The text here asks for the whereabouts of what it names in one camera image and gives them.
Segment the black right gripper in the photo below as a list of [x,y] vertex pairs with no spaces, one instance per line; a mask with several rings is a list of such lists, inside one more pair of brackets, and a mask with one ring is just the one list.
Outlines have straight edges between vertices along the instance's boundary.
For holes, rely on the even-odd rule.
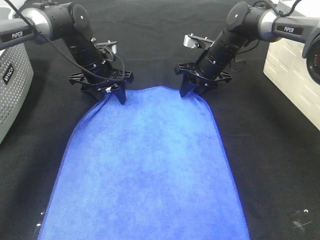
[[174,68],[176,75],[183,75],[180,96],[184,98],[192,91],[201,96],[217,88],[218,82],[230,82],[231,74],[224,71],[227,64],[218,61],[209,50],[205,50],[196,62],[177,64]]

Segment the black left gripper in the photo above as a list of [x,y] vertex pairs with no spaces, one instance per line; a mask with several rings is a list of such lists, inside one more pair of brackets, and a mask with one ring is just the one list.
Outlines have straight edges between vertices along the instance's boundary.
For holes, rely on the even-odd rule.
[[125,104],[125,82],[132,83],[134,75],[131,71],[125,71],[124,63],[122,69],[116,69],[103,59],[102,63],[93,64],[92,69],[85,69],[71,59],[68,61],[81,70],[80,73],[74,73],[69,77],[68,81],[72,85],[80,84],[80,90],[97,102],[109,100],[110,94],[107,92],[112,92],[122,105]]

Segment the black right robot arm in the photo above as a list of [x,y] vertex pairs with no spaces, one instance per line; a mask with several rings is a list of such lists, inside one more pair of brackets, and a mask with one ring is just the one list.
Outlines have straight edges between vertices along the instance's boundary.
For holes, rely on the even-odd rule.
[[225,26],[215,40],[187,34],[187,48],[203,50],[195,62],[178,64],[174,71],[183,76],[179,90],[183,98],[194,92],[201,95],[217,87],[220,81],[229,82],[232,76],[224,69],[252,41],[276,42],[288,39],[303,43],[302,58],[314,82],[320,82],[320,19],[283,13],[269,1],[263,6],[237,3],[228,13]]

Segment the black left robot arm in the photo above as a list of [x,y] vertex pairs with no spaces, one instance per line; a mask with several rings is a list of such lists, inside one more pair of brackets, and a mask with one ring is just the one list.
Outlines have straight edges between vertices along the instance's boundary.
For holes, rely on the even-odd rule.
[[43,0],[19,11],[10,1],[7,3],[19,17],[0,23],[1,50],[29,40],[52,44],[62,39],[73,57],[67,61],[81,70],[69,77],[72,85],[80,84],[81,91],[97,101],[112,93],[121,104],[126,102],[125,83],[133,82],[133,73],[112,66],[118,59],[117,42],[97,42],[82,5]]

